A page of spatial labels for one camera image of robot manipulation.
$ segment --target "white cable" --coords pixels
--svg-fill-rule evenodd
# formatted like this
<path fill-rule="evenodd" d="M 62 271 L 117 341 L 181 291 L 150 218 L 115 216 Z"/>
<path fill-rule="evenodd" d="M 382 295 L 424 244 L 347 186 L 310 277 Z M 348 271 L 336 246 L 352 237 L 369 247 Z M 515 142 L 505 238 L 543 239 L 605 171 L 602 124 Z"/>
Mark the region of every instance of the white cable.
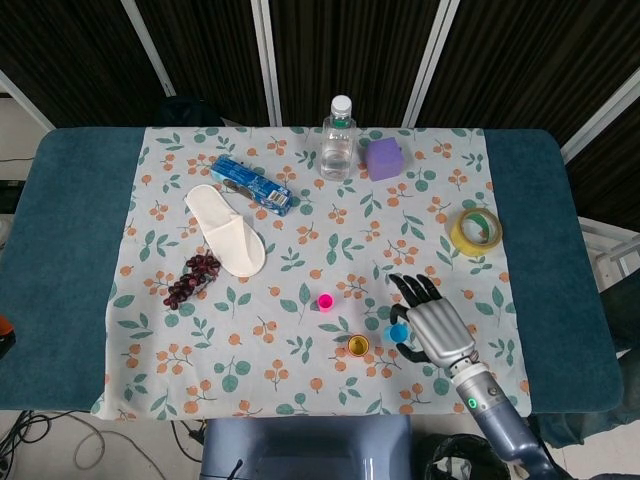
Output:
<path fill-rule="evenodd" d="M 78 445 L 76 446 L 75 451 L 73 452 L 73 464 L 75 465 L 75 467 L 78 470 L 91 470 L 92 468 L 94 468 L 96 465 L 98 465 L 102 461 L 102 458 L 104 457 L 104 454 L 105 454 L 105 451 L 106 451 L 106 442 L 104 440 L 104 434 L 107 433 L 109 435 L 116 435 L 118 437 L 124 438 L 126 441 L 128 441 L 131 445 L 133 445 L 133 448 L 135 448 L 138 451 L 138 453 L 140 453 L 140 455 L 142 455 L 153 466 L 153 468 L 156 470 L 156 472 L 158 472 L 158 475 L 160 476 L 160 478 L 162 478 L 162 480 L 167 480 L 167 477 L 164 476 L 164 474 L 162 473 L 162 471 L 160 470 L 158 465 L 156 465 L 156 463 L 153 460 L 151 460 L 151 457 L 149 457 L 149 455 L 147 455 L 136 444 L 136 442 L 134 442 L 131 438 L 127 437 L 126 435 L 124 435 L 124 434 L 122 434 L 120 432 L 116 432 L 114 430 L 98 430 L 96 427 L 91 425 L 86 420 L 82 420 L 81 418 L 78 418 L 75 415 L 69 414 L 69 415 L 65 415 L 65 416 L 73 418 L 76 422 L 80 422 L 84 426 L 86 426 L 87 428 L 92 430 L 92 432 L 89 435 L 87 435 L 82 440 L 80 440 L 80 443 L 78 443 Z M 78 452 L 80 451 L 80 448 L 82 447 L 84 442 L 86 442 L 88 439 L 90 439 L 94 435 L 96 437 L 98 437 L 98 439 L 100 440 L 100 454 L 98 455 L 98 458 L 92 464 L 87 465 L 87 466 L 80 465 L 78 463 Z"/>

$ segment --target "robotic hand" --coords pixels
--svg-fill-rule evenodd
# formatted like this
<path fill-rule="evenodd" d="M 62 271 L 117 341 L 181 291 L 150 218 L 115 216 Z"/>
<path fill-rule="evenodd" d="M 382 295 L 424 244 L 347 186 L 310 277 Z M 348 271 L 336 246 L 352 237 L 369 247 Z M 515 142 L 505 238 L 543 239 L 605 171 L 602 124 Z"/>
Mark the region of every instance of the robotic hand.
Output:
<path fill-rule="evenodd" d="M 398 351 L 411 362 L 449 368 L 458 395 L 503 461 L 520 464 L 530 479 L 563 478 L 488 369 L 478 363 L 475 341 L 449 300 L 424 275 L 389 279 L 411 307 L 393 305 L 391 323 L 398 317 L 407 320 L 424 349 L 416 352 L 399 343 Z"/>

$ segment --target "purple grapes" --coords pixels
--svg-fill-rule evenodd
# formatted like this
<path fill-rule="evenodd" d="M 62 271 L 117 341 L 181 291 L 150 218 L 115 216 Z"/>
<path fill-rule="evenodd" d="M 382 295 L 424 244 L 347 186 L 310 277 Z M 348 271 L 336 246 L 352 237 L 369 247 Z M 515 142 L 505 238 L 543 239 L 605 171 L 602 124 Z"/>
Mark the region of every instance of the purple grapes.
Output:
<path fill-rule="evenodd" d="M 177 310 L 180 303 L 215 281 L 220 271 L 220 262 L 211 252 L 191 257 L 187 260 L 186 266 L 191 273 L 185 273 L 169 287 L 169 296 L 162 301 L 171 310 Z"/>

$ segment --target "white slipper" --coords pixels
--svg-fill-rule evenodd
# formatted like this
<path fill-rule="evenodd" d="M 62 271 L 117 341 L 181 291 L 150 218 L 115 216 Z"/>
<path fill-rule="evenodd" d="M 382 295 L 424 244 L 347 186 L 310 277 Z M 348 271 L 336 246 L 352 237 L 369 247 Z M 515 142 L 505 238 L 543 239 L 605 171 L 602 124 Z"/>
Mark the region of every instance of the white slipper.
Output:
<path fill-rule="evenodd" d="M 260 271 L 266 257 L 260 237 L 215 188 L 198 185 L 185 202 L 222 268 L 236 277 L 251 277 Z"/>

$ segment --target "small yellow cup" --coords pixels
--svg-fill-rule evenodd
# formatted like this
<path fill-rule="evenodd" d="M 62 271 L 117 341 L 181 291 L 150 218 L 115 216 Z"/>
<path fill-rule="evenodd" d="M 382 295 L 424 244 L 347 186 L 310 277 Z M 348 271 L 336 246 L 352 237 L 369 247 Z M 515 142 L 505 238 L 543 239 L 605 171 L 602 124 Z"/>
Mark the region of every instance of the small yellow cup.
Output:
<path fill-rule="evenodd" d="M 362 357 L 369 351 L 369 340 L 364 335 L 352 335 L 347 342 L 347 349 L 354 357 Z"/>

